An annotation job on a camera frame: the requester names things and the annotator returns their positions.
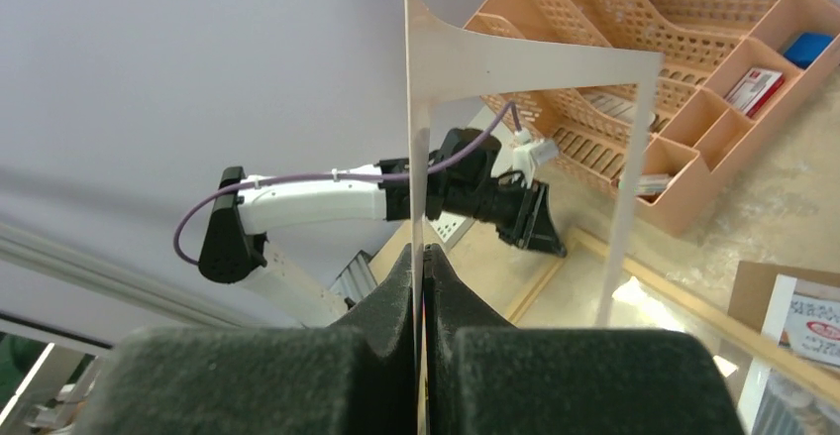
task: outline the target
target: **power strip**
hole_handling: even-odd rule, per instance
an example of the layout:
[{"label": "power strip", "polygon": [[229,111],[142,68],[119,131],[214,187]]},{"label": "power strip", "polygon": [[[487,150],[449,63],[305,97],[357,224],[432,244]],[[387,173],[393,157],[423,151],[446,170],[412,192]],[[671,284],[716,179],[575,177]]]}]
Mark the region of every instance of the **power strip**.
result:
[{"label": "power strip", "polygon": [[[481,108],[481,111],[472,118],[472,121],[467,126],[482,130],[493,121],[493,118],[495,118],[495,113],[485,106]],[[503,125],[497,126],[492,134],[501,142],[501,151],[496,158],[496,163],[493,165],[492,171],[492,175],[499,175],[510,169],[513,165],[511,154],[513,134]],[[429,221],[429,224],[435,230],[435,233],[438,234],[438,237],[440,237],[441,242],[444,244],[444,249],[451,250],[461,237],[467,233],[467,230],[470,229],[473,222],[474,219],[443,212],[438,220]]]}]

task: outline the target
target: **cable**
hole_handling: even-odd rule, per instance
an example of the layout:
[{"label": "cable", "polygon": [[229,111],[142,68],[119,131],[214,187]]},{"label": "cable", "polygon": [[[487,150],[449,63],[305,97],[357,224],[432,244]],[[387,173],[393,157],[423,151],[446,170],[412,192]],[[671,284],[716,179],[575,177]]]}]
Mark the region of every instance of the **cable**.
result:
[{"label": "cable", "polygon": [[[490,136],[490,133],[495,129],[496,126],[501,122],[504,115],[507,112],[510,112],[511,116],[513,117],[513,124],[517,130],[521,130],[521,124],[519,123],[519,113],[516,110],[516,104],[512,101],[508,101],[505,105],[496,113],[495,118],[493,121],[490,122],[489,126],[485,128],[481,133],[475,137],[474,140],[470,141],[470,143],[457,153],[451,155],[447,160],[441,161],[440,163],[433,164],[429,166],[428,173],[434,174],[435,172],[440,172],[441,170],[446,169],[447,167],[459,162],[467,155],[475,151],[481,143]],[[400,174],[384,174],[384,175],[376,175],[376,174],[355,174],[350,172],[341,172],[337,175],[339,179],[350,179],[350,180],[364,180],[368,182],[381,182],[386,180],[407,180],[408,179],[408,172],[403,172]],[[254,187],[263,187],[266,185],[276,185],[276,184],[289,184],[292,182],[306,182],[311,180],[332,180],[335,176],[331,172],[308,172],[303,174],[292,174],[292,175],[282,175],[277,177],[268,177],[261,180],[250,180],[247,182],[239,182],[236,184],[231,184],[221,189],[213,192],[212,194],[208,195],[207,197],[201,199],[197,204],[192,206],[186,214],[181,218],[178,225],[175,227],[174,235],[172,236],[172,247],[175,249],[175,254],[178,257],[188,264],[191,265],[198,265],[198,261],[193,259],[192,257],[186,255],[183,249],[181,249],[181,234],[183,233],[184,228],[186,227],[187,222],[189,219],[192,218],[202,207],[213,202],[218,197],[229,194],[231,192],[237,192],[240,190],[245,189],[252,189]]]}]

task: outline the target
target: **cable connector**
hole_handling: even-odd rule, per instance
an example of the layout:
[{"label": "cable connector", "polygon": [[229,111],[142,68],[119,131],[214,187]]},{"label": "cable connector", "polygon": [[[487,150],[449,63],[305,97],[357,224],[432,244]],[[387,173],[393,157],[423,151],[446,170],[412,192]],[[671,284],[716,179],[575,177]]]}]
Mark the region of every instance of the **cable connector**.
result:
[{"label": "cable connector", "polygon": [[528,143],[534,141],[534,137],[531,136],[531,132],[525,128],[513,133],[513,139],[516,140],[516,143],[519,145],[527,145]]}]

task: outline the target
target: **beige surface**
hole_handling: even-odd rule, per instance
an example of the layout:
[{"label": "beige surface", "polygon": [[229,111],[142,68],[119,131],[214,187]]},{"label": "beige surface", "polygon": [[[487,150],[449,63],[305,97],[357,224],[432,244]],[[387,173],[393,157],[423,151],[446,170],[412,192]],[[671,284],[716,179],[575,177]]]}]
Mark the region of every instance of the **beige surface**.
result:
[{"label": "beige surface", "polygon": [[[629,253],[723,308],[741,260],[840,272],[838,154],[840,73],[835,71],[685,234],[674,238],[636,222]],[[609,197],[554,167],[544,168],[539,177],[551,184],[558,228],[577,225],[600,239],[608,237]],[[377,278],[387,274],[404,242],[407,233],[398,233],[376,256],[372,266]],[[476,293],[503,311],[544,258],[508,248],[491,226],[476,224],[450,259]],[[548,307],[557,312],[577,306]],[[546,313],[546,318],[556,317],[561,316]]]}]

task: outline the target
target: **blue object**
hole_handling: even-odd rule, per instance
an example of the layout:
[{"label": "blue object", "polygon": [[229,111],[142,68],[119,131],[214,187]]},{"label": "blue object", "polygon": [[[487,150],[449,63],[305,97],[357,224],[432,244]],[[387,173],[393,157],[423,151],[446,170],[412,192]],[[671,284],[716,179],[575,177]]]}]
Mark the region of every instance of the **blue object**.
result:
[{"label": "blue object", "polygon": [[833,40],[827,34],[803,32],[783,55],[799,68],[808,68]]}]

